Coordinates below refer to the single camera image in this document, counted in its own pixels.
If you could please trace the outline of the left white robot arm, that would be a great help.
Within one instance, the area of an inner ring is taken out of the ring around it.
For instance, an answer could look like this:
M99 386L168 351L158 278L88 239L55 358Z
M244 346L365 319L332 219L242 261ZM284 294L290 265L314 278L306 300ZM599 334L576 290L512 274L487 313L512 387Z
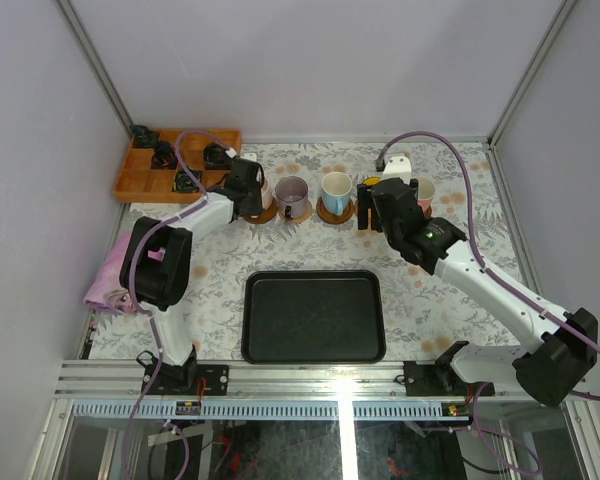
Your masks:
M263 213L264 180L259 163L236 157L222 185L166 219L143 216L134 224L119 281L135 310L149 317L158 360L169 365L164 382L177 394L192 392L199 381L198 369L187 363L194 347L177 306L188 288L194 241Z

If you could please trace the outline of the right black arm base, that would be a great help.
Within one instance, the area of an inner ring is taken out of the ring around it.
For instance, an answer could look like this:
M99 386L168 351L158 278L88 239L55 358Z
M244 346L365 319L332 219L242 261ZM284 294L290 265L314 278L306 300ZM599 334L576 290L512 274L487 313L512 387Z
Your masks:
M401 385L407 396L473 397L480 382L462 380L451 365L456 354L468 344L468 341L455 342L433 362L404 361L402 373L396 375L393 382Z

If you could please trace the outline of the light pink mug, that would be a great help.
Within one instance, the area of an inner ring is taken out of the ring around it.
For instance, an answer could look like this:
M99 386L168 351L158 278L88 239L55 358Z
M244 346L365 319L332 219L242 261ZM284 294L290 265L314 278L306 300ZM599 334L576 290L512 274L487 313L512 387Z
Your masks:
M267 178L264 179L261 187L261 202L264 211L268 210L272 204L273 196L271 192L271 186Z

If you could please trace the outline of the light blue mug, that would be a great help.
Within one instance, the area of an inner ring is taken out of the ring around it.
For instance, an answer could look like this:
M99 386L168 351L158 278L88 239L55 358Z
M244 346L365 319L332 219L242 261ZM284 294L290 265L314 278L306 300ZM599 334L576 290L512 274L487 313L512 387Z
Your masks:
M341 216L351 197L353 185L351 178L342 172L331 172L322 179L321 199L326 210Z

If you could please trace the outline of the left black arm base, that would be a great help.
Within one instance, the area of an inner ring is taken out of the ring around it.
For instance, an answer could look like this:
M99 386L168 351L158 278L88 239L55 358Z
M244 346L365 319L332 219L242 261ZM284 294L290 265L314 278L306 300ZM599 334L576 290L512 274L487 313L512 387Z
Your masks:
M226 396L230 367L221 364L200 364L196 352L182 366L161 364L157 377L151 378L158 367L158 358L148 350L142 351L136 362L144 369L142 390L147 395L184 395L201 398Z

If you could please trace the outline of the yellow mug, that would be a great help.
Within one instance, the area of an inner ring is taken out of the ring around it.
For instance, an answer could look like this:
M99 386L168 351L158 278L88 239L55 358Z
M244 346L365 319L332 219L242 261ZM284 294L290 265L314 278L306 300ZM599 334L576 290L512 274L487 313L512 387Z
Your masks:
M381 181L381 178L380 178L380 177L373 176L373 177L366 178L366 179L363 181L363 183L364 183L365 185L373 186L373 185L376 185L376 184L378 184L380 181Z

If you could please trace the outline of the woven rattan coaster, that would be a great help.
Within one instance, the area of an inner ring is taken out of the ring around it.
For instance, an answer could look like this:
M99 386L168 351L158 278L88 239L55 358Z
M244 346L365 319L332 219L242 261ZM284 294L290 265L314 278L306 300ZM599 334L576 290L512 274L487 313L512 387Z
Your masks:
M280 210L280 209L278 209L276 211L276 213L277 213L277 215L278 215L279 218L281 218L282 220L284 220L287 223L299 224L299 223L302 223L302 222L308 220L311 217L312 213L313 213L313 205L312 205L312 203L309 201L307 205L308 206L307 206L307 209L306 209L305 213L302 216L297 217L297 218L287 218L283 214L282 210Z

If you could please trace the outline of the pink mug white inside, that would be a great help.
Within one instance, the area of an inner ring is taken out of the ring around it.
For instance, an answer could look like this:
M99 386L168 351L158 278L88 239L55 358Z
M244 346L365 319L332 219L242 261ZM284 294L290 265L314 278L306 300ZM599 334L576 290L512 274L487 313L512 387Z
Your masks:
M435 184L426 177L416 177L417 181L417 203L421 209L426 212L435 196Z

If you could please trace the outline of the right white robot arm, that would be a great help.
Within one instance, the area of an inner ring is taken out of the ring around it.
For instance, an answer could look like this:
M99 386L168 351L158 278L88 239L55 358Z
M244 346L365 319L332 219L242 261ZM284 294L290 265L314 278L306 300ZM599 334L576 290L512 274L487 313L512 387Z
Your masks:
M358 210L375 221L408 263L464 292L517 339L511 347L463 343L436 369L438 387L458 394L470 383L512 383L557 407L595 366L598 321L588 310L568 312L499 272L467 235L417 204L416 181L399 178L358 187Z

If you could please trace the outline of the purple glass cup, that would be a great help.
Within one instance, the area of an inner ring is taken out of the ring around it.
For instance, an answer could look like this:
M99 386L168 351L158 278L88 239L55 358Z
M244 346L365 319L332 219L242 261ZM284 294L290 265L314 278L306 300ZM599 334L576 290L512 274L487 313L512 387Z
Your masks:
M278 210L286 220L301 218L309 208L308 185L297 177L282 178L275 186Z

